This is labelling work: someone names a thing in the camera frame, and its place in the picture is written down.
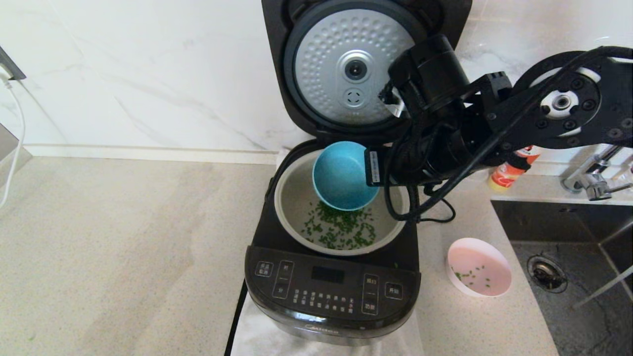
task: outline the stainless steel sink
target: stainless steel sink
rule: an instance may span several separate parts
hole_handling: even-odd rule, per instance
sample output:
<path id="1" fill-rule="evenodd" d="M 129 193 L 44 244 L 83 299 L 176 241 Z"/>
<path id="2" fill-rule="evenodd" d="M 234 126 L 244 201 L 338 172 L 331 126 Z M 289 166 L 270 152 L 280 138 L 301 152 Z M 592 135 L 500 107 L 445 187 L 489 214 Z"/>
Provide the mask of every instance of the stainless steel sink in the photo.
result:
<path id="1" fill-rule="evenodd" d="M 560 355 L 632 355 L 633 207 L 493 201 Z"/>

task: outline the robotic arm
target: robotic arm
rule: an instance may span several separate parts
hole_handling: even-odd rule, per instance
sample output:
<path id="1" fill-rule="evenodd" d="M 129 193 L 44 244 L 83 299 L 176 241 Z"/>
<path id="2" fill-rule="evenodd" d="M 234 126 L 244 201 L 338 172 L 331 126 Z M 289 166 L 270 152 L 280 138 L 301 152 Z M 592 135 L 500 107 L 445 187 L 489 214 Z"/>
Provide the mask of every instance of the robotic arm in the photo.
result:
<path id="1" fill-rule="evenodd" d="M 385 186 L 395 219 L 416 220 L 467 175 L 531 144 L 633 147 L 631 59 L 633 49 L 620 47 L 566 52 L 534 65 L 514 87 L 503 72 L 468 83 L 446 38 L 429 37 L 389 68 L 380 99 L 410 125 L 390 148 L 366 150 L 367 184 Z M 413 203 L 408 213 L 394 211 L 393 185 L 407 186 Z M 422 204 L 420 185 L 429 195 Z"/>

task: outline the white wall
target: white wall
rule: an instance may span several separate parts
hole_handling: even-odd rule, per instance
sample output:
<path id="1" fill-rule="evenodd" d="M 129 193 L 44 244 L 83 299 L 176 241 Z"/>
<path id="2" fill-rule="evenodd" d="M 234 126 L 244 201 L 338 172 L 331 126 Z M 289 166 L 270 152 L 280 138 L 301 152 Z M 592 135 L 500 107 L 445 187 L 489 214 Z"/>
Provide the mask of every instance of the white wall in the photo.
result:
<path id="1" fill-rule="evenodd" d="M 470 79 L 516 81 L 551 54 L 633 46 L 631 14 L 630 0 L 473 0 L 456 51 Z M 28 76 L 34 99 L 16 91 L 30 147 L 277 151 L 306 139 L 281 101 L 260 0 L 4 0 L 0 45 Z M 16 133 L 14 110 L 0 92 L 0 123 Z"/>

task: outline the countertop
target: countertop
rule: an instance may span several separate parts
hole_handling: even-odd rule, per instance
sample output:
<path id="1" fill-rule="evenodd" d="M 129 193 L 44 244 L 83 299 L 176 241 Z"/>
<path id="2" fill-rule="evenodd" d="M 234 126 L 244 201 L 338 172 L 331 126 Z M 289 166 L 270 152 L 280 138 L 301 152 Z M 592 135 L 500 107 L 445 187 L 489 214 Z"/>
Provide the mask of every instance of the countertop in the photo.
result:
<path id="1" fill-rule="evenodd" d="M 274 171 L 31 159 L 0 210 L 0 355 L 222 354 Z M 457 210 L 452 223 L 418 226 L 424 352 L 556 355 L 490 199 L 586 199 L 557 195 L 554 177 L 522 177 L 506 194 L 488 189 L 485 177 L 470 177 L 448 196 Z M 447 213 L 440 205 L 429 215 Z M 506 295 L 472 298 L 450 284 L 444 256 L 463 237 L 488 241 L 508 258 L 514 279 Z"/>

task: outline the pink bowl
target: pink bowl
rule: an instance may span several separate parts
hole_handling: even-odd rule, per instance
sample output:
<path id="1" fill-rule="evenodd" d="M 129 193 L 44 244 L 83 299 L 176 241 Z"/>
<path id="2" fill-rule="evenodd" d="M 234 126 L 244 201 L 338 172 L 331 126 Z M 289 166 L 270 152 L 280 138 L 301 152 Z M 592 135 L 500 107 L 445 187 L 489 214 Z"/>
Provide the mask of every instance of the pink bowl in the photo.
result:
<path id="1" fill-rule="evenodd" d="M 449 247 L 446 273 L 457 289 L 470 296 L 501 296 L 512 284 L 508 260 L 479 239 L 459 239 Z"/>

